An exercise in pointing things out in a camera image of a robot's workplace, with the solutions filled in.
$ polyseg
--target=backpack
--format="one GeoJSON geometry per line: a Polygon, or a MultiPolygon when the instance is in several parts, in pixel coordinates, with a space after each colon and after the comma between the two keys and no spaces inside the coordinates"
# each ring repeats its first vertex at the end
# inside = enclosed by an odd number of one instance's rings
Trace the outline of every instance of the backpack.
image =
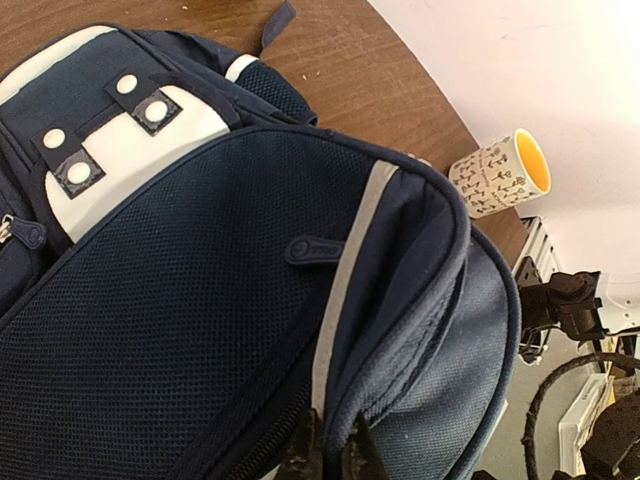
{"type": "Polygon", "coordinates": [[[259,59],[94,25],[0,82],[0,476],[468,478],[519,342],[509,268],[425,162],[319,129],[259,59]]]}

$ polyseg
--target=patterned cup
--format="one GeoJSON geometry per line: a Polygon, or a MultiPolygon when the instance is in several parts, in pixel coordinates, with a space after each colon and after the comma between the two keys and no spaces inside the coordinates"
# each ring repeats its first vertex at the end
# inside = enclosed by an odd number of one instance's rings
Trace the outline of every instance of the patterned cup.
{"type": "Polygon", "coordinates": [[[482,218],[549,193],[551,174],[529,132],[481,148],[458,160],[449,180],[464,197],[471,218],[482,218]]]}

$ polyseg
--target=cup rim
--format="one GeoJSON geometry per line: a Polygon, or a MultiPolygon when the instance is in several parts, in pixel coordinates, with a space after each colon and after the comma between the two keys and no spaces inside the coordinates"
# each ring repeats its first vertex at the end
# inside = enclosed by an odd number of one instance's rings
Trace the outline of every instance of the cup rim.
{"type": "Polygon", "coordinates": [[[531,135],[531,132],[529,132],[524,128],[516,128],[515,132],[513,133],[513,143],[515,146],[516,155],[518,156],[518,161],[520,162],[520,165],[522,165],[522,170],[524,170],[524,174],[527,176],[528,183],[532,185],[540,195],[546,195],[547,193],[549,193],[551,191],[551,170],[549,169],[549,162],[547,162],[547,156],[544,154],[544,151],[542,150],[542,148],[540,148],[540,144],[536,140],[536,137],[531,135]],[[533,181],[533,178],[531,178],[531,175],[529,175],[529,171],[527,170],[524,160],[522,160],[522,156],[520,155],[520,149],[518,148],[519,133],[524,133],[528,135],[529,138],[533,140],[533,143],[535,144],[538,151],[542,154],[542,158],[544,159],[545,173],[547,174],[547,178],[549,179],[548,187],[546,190],[541,189],[538,186],[538,184],[533,181]]]}

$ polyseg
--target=wooden table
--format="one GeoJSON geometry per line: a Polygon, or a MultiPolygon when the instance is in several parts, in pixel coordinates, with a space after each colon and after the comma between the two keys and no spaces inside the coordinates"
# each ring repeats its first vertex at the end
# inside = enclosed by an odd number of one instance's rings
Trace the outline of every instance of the wooden table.
{"type": "MultiPolygon", "coordinates": [[[[0,71],[69,30],[112,22],[186,30],[258,53],[282,0],[4,0],[0,71]]],[[[477,148],[413,54],[365,0],[292,0],[298,18],[265,52],[309,100],[320,125],[445,171],[477,148]]],[[[526,239],[514,210],[478,222],[513,264],[526,239]]]]}

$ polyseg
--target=zipper pull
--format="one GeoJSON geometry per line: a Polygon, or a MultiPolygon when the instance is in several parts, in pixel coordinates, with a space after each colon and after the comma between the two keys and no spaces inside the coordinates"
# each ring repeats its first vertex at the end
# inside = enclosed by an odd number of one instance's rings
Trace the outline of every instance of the zipper pull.
{"type": "Polygon", "coordinates": [[[20,240],[29,250],[38,250],[47,243],[44,225],[7,214],[0,224],[0,243],[5,243],[11,237],[20,240]]]}

